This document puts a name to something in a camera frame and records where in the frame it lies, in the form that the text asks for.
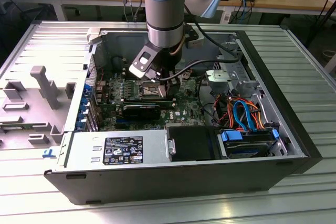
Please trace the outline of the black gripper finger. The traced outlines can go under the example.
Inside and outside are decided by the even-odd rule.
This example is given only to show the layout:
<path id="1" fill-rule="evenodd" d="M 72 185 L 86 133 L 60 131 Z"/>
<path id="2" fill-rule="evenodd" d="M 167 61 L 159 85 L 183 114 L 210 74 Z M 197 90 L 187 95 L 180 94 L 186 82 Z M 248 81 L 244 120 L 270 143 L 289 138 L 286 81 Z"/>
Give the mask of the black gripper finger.
<path id="1" fill-rule="evenodd" d="M 181 82 L 179 77 L 175 77 L 167 81 L 167 96 L 172 97 L 176 95 L 180 89 Z"/>
<path id="2" fill-rule="evenodd" d="M 165 79 L 170 77 L 170 71 L 167 69 L 162 69 L 161 75 L 160 75 L 160 79 Z M 167 80 L 165 81 L 160 81 L 160 85 L 166 85 L 167 84 Z"/>

